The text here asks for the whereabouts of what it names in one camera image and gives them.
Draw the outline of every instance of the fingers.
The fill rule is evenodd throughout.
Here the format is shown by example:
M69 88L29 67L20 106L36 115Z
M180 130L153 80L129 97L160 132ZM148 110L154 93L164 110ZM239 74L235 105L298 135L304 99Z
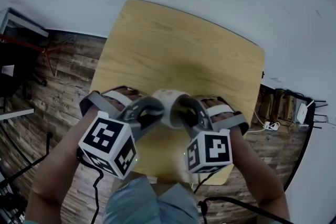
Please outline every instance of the fingers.
M116 92L119 92L123 95L138 95L139 91L138 90L129 90L128 88L120 88L120 89L116 89Z
M128 97L131 101L135 101L135 100L137 100L141 97L139 95L138 90L132 90L132 89L129 89L127 87L122 87L122 88L116 89L116 92L121 93L122 95ZM112 99L112 98L109 98L109 97L107 97L107 99L119 111L122 111L125 108L125 106L123 104L121 104L120 102L118 102L116 99Z
M202 100L202 103L203 103L203 105L206 109L211 108L211 107L216 106L216 105L225 104L225 102L222 102L222 101L217 100L217 99L204 99L204 100ZM227 119L231 116L232 116L232 113L221 113L221 114L218 114L216 116L212 116L211 121L213 123L215 123L215 122Z

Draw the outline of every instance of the denim shorts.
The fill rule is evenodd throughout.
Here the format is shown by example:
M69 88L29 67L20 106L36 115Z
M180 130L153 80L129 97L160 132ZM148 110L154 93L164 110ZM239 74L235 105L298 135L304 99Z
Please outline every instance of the denim shorts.
M177 183L158 196L145 176L114 192L103 216L104 224L199 222L192 193Z

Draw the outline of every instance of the white cable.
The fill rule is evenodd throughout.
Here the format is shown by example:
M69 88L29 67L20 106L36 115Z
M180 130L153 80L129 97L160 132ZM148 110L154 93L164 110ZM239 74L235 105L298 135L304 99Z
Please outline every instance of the white cable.
M275 123L271 124L270 126L268 126L268 128L271 128L273 125L275 125L275 124L277 124L277 123L280 125L279 122L275 122ZM262 129L262 130L259 130L259 131L248 131L248 132L246 132L246 133L256 133L256 132L262 132L262 131L264 131L264 130L275 131L275 130L272 130L272 129Z
M256 115L256 117L257 117L257 119L259 120L259 122L260 122L262 125L264 125L264 122L262 122L262 121L260 120L260 118L258 117L258 115L257 115L256 111L253 111L253 112L255 113L255 115Z
M306 108L308 108L311 104L313 104L315 101L313 100L313 101L311 101L310 103L309 103L309 105L308 106L306 106Z

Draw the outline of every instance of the red metal frame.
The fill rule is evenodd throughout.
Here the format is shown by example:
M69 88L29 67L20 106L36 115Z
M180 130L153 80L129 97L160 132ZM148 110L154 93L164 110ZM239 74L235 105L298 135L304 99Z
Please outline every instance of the red metal frame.
M67 44L63 44L63 45L60 45L60 46L56 46L54 48L40 48L38 46L29 44L29 43L25 43L25 42L22 42L18 39L8 37L8 36L5 36L5 35L0 35L0 39L3 39L6 42L12 42L12 43L15 43L15 44L18 44L18 45L21 45L21 46L24 46L24 47L27 47L27 48L30 48L30 49L33 49L33 50L37 50L37 51L41 52L42 54L44 54L47 58L49 69L50 69L53 76L55 76L56 74L53 71L53 68L51 67L49 54L52 53L53 51L56 51L56 50L59 50L61 48L66 47L66 46L72 45L72 43L67 43Z

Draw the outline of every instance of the power strip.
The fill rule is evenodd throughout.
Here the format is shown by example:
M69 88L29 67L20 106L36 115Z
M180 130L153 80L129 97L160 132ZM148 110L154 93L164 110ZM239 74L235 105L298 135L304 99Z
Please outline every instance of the power strip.
M279 126L278 122L274 123L274 125L273 125L273 123L270 123L269 121L265 121L265 123L263 125L263 128L265 130L271 130L271 131L277 131L277 130L279 130L279 127L280 126Z

